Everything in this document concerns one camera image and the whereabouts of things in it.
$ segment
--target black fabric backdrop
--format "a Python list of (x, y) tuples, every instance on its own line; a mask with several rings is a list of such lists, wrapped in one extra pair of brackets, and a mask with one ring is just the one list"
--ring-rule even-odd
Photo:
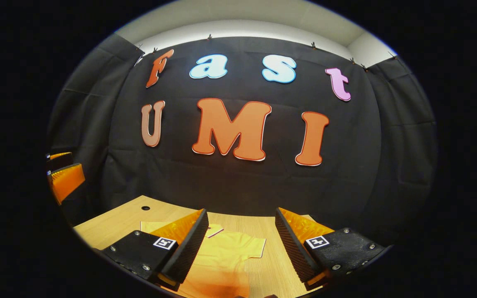
[[(146, 89), (153, 61), (174, 49)], [(192, 79), (207, 55), (228, 58), (220, 79)], [(139, 195), (208, 211), (273, 216), (276, 207), (310, 214), (332, 228), (351, 226), (382, 245), (422, 207), (435, 170), (435, 121), (428, 100), (400, 57), (369, 68), (299, 43), (252, 37), (214, 38), (142, 52), (119, 36), (92, 51), (61, 92), (49, 125), (50, 153), (73, 151), (83, 164), (95, 214)], [(263, 57), (297, 63), (292, 83), (266, 81)], [(339, 68), (352, 99), (333, 93), (326, 68)], [(271, 105), (262, 162), (216, 149), (192, 151), (202, 98), (223, 100), (231, 119), (248, 101)], [(147, 147), (141, 107), (164, 100), (161, 141)], [(301, 113), (326, 115), (320, 166), (299, 166), (305, 122)], [(153, 132), (151, 113), (150, 132)]]

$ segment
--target wooden table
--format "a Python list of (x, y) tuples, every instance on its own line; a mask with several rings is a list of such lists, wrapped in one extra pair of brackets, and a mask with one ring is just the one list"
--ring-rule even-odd
[[(142, 206), (148, 206), (150, 210), (144, 211)], [(140, 222), (171, 222), (194, 211), (140, 196), (76, 226), (75, 230), (91, 247), (104, 249), (133, 230), (139, 230)], [(263, 257), (250, 258), (244, 266), (250, 281), (250, 298), (263, 298), (271, 294), (279, 298), (295, 298), (312, 292), (305, 290), (299, 281), (275, 227), (274, 216), (207, 214), (209, 223), (220, 224), (227, 231), (267, 239)]]

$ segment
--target yellow shirt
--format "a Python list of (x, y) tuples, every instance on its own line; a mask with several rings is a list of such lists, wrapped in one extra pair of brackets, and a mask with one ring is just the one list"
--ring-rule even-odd
[[(165, 224), (141, 222), (141, 231), (151, 233)], [(218, 224), (210, 224), (177, 294), (187, 298), (248, 297), (250, 285), (244, 263), (248, 258), (261, 258), (265, 243), (266, 239), (225, 231)]]

